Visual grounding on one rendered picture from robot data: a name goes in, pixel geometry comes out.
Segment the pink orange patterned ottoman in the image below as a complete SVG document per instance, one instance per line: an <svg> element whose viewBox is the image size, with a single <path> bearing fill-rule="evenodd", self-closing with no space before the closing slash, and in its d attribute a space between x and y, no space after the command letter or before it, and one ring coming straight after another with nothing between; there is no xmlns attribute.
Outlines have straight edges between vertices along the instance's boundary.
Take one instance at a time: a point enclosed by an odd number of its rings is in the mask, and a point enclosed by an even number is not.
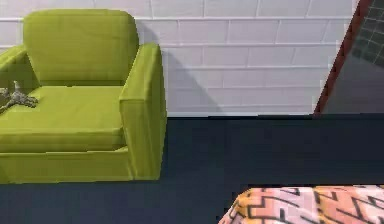
<svg viewBox="0 0 384 224"><path fill-rule="evenodd" d="M218 224L384 224L384 185L251 188Z"/></svg>

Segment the red brown door frame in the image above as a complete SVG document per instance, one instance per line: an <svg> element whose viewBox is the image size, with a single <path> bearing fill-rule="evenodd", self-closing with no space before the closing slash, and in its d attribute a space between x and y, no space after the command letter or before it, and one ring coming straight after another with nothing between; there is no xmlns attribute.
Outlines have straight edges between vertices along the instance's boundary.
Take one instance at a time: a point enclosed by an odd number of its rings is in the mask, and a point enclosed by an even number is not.
<svg viewBox="0 0 384 224"><path fill-rule="evenodd" d="M359 27L362 24L365 16L368 14L369 6L374 0L358 0L356 3L356 9L353 17L347 26L346 33L343 41L341 42L340 49L337 51L337 55L332 64L330 72L327 76L324 87L321 91L316 107L313 111L314 115L320 115L324 112L327 102L332 94L337 78L341 72L341 69L350 53L356 36L359 32Z"/></svg>

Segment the grey twisted figurine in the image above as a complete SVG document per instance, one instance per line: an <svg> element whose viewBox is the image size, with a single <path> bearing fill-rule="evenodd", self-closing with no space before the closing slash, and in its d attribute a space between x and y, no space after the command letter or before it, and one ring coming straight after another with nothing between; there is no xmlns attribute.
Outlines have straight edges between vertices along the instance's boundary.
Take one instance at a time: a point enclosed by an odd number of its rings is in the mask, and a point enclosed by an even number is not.
<svg viewBox="0 0 384 224"><path fill-rule="evenodd" d="M8 88L0 88L0 95L7 99L7 103L0 107L0 112L11 108L14 105L22 105L30 108L35 108L38 104L38 99L33 96L28 96L21 91L21 86L18 81L14 80L14 92L11 93Z"/></svg>

